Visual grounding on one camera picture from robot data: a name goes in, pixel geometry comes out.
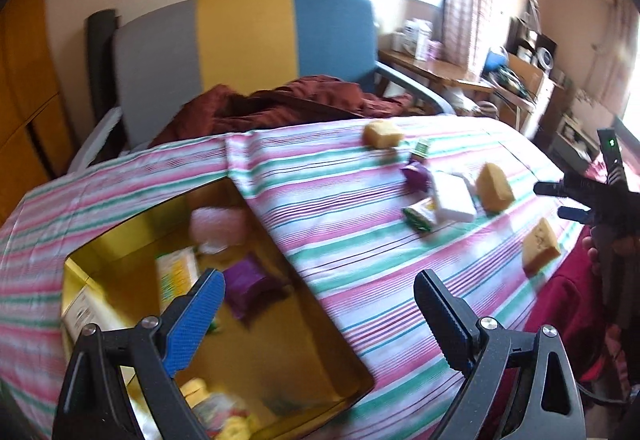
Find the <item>yellow sponge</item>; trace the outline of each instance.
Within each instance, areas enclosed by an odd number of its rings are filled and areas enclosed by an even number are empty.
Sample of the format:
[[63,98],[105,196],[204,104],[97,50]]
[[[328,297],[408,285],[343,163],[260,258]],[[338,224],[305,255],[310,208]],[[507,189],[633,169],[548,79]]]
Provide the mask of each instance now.
[[395,147],[404,139],[404,133],[390,120],[374,120],[364,127],[362,139],[376,149]]
[[476,192],[484,210],[499,213],[515,200],[504,171],[497,165],[486,163],[476,180]]
[[522,267],[527,274],[533,276],[549,261],[559,256],[560,247],[556,234],[546,218],[540,218],[522,242]]

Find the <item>chair armrest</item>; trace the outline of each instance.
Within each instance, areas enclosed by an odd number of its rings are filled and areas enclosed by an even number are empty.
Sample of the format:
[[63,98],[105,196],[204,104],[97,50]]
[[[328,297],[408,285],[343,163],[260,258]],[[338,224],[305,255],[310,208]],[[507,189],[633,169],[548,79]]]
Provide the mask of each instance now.
[[444,100],[437,93],[432,92],[426,86],[422,86],[417,81],[407,77],[402,72],[398,72],[393,68],[382,64],[379,61],[376,61],[376,73],[379,73],[384,78],[389,79],[391,82],[402,86],[405,90],[407,90],[412,96],[417,97],[420,100],[425,100],[426,102],[430,102],[431,104],[435,104],[437,108],[440,110],[439,113],[444,115],[455,115],[456,112],[453,111],[451,105]]
[[71,165],[69,166],[67,173],[75,173],[89,167],[89,164],[95,160],[96,156],[98,156],[98,153],[104,146],[105,142],[107,142],[109,134],[121,118],[122,108],[120,106],[111,108],[107,113],[105,113],[102,120],[98,122],[98,125],[94,128],[87,140],[82,144],[82,147],[76,153],[76,156],[71,161]]

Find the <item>person's hand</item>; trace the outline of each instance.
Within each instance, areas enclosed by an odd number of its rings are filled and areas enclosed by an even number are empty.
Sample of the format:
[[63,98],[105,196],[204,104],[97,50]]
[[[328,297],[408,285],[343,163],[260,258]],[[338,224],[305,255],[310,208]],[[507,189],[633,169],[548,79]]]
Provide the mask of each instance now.
[[[628,256],[640,255],[640,238],[637,236],[627,236],[616,240],[612,244],[613,251],[624,258]],[[600,275],[600,262],[598,261],[598,249],[591,236],[582,239],[582,248],[587,251],[587,256],[591,260],[591,269],[597,276]]]

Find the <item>purple package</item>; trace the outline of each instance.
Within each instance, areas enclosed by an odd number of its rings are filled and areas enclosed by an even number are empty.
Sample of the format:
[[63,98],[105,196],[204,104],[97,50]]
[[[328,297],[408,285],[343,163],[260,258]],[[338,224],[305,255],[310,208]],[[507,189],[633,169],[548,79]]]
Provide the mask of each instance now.
[[225,276],[225,302],[238,320],[245,318],[260,294],[284,286],[281,280],[265,272],[253,254],[248,254],[222,274]]
[[420,162],[415,160],[409,162],[406,166],[400,169],[404,178],[406,178],[407,184],[411,189],[416,191],[423,191],[428,193],[431,190],[433,183],[431,182],[431,174],[429,170],[425,168]]

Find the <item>wooden desk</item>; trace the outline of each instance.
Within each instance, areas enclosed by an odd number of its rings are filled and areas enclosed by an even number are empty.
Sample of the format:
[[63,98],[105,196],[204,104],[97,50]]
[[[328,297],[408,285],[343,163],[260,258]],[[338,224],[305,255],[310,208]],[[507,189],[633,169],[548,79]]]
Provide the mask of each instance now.
[[378,58],[383,63],[391,63],[407,68],[415,74],[420,75],[420,77],[424,77],[441,86],[485,92],[488,94],[494,91],[493,85],[488,81],[485,81],[464,68],[444,61],[417,61],[410,55],[392,50],[379,50]]

